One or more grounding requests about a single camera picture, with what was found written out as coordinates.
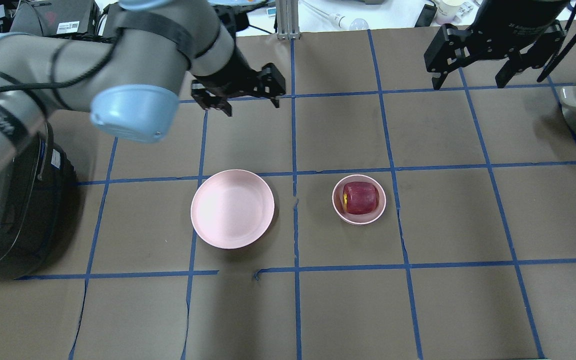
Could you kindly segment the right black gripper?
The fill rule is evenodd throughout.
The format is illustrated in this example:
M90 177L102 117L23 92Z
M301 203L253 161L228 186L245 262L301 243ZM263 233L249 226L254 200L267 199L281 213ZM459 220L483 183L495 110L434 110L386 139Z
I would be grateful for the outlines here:
M438 91L450 73L480 60L507 58L494 77L499 89L526 69L548 69L567 36L557 20L567 4L567 0L482 0L467 30L441 25L423 53L432 88Z

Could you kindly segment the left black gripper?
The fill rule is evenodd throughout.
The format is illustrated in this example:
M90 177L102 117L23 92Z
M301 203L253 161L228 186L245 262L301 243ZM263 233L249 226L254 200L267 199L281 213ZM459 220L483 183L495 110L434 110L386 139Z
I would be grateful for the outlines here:
M213 74L195 75L190 84L190 96L203 110L216 109L227 117L233 116L230 98L252 96L270 100L275 109L281 107L286 95L286 79L274 63L259 69L251 68L242 51L234 48L226 64Z

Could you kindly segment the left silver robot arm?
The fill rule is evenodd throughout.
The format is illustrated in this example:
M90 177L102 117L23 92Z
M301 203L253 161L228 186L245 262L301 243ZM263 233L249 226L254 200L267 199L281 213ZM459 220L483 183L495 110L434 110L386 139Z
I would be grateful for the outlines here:
M88 112L98 129L134 142L162 140L185 75L204 109L230 99L279 107L281 71L252 69L206 0L121 0L113 43L0 33L0 173L58 110Z

